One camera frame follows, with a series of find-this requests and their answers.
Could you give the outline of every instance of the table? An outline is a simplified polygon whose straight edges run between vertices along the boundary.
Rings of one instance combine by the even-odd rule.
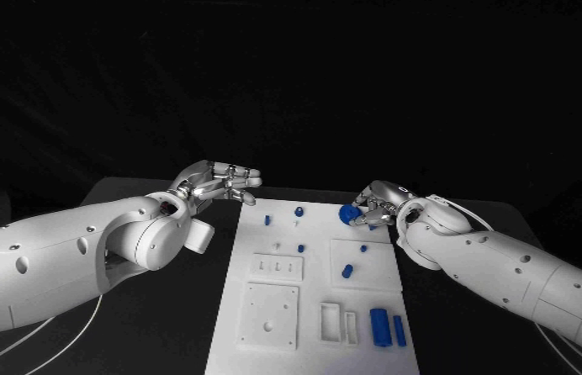
[[[108,177],[82,205],[166,190],[171,181]],[[259,187],[258,198],[350,203],[356,193]],[[524,218],[506,203],[454,200],[506,235],[540,246]],[[197,218],[216,228],[203,255],[186,248],[159,272],[130,278],[105,295],[87,333],[38,374],[202,374],[241,204],[215,200]],[[396,247],[409,327],[424,374],[573,373],[533,323],[490,304],[444,272],[422,268]],[[25,374],[76,336],[95,300],[59,315],[38,335],[0,358],[0,372]],[[0,334],[0,349],[36,325]]]

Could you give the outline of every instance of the robotic hand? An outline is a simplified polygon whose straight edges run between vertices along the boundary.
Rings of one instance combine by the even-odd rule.
[[[215,229],[192,217],[213,198],[255,205],[259,171],[199,161],[170,189],[23,219],[0,228],[0,331],[45,320],[159,270]]]
[[[461,206],[375,181],[352,203],[369,212],[349,224],[395,224],[398,246],[424,267],[448,274],[484,299],[582,345],[582,271],[523,241],[494,232]],[[487,227],[471,228],[464,211]]]

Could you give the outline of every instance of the white rectangular piece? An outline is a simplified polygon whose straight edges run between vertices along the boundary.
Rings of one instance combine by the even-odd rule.
[[[303,281],[303,257],[261,255],[252,256],[251,279]]]
[[[236,343],[265,349],[297,348],[298,287],[246,284]]]
[[[339,304],[318,305],[318,340],[326,344],[341,343]]]
[[[346,324],[346,344],[354,347],[357,346],[356,313],[344,312],[343,319]]]
[[[402,291],[395,247],[392,245],[331,239],[330,249],[333,287],[398,293]],[[353,272],[349,278],[344,278],[341,272],[347,264],[352,265]]]
[[[303,217],[294,214],[300,206],[304,210]],[[339,217],[340,207],[339,204],[297,203],[264,198],[256,199],[255,206],[251,207],[246,204],[241,206],[206,375],[272,375],[274,373],[277,375],[353,375],[354,373],[418,375],[414,338],[409,332],[402,293],[330,287],[330,239],[365,241],[369,246],[367,251],[372,251],[378,245],[390,244],[386,226],[370,230],[366,225],[354,227],[343,224]],[[264,224],[265,215],[272,217],[269,225]],[[280,248],[272,251],[275,243],[280,244]],[[298,245],[305,246],[303,253],[297,251]],[[241,304],[248,282],[252,282],[249,267],[256,253],[303,257],[303,282],[288,283],[290,285],[301,284],[301,297],[297,301],[297,350],[294,351],[267,351],[259,346],[245,346],[236,342]],[[262,280],[259,283],[274,284],[275,282]],[[349,347],[344,342],[339,346],[330,346],[318,340],[318,303],[323,301],[334,302],[341,306],[341,315],[343,310],[356,313],[359,347]],[[373,308],[386,309],[390,316],[402,316],[406,347],[379,348],[373,345],[370,326],[370,309]]]

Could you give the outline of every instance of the robotic arm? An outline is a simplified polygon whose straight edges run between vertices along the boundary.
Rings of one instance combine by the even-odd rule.
[[[438,196],[375,181],[352,208],[365,201],[370,210],[350,225],[395,224],[396,244],[421,266],[582,345],[582,271],[572,264],[490,227],[475,231],[460,209],[471,213]]]
[[[45,320],[159,270],[215,229],[192,218],[213,198],[255,205],[259,171],[199,161],[166,192],[23,219],[0,228],[0,331]]]

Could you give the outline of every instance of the blue object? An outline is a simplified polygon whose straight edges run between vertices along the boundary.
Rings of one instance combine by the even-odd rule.
[[[343,272],[341,272],[341,276],[344,277],[344,278],[349,278],[349,276],[352,275],[352,272],[354,271],[354,267],[350,265],[350,264],[347,264],[346,265],[346,268],[343,269]]]
[[[363,212],[359,207],[354,207],[352,204],[341,205],[340,220],[346,225],[349,225],[349,221],[353,218],[357,218],[362,214]]]
[[[402,327],[402,317],[395,316],[395,330],[396,330],[396,340],[398,340],[398,345],[401,347],[406,346],[406,338],[403,337],[403,327]]]
[[[373,345],[390,347],[390,324],[388,323],[388,313],[385,309],[370,309]]]

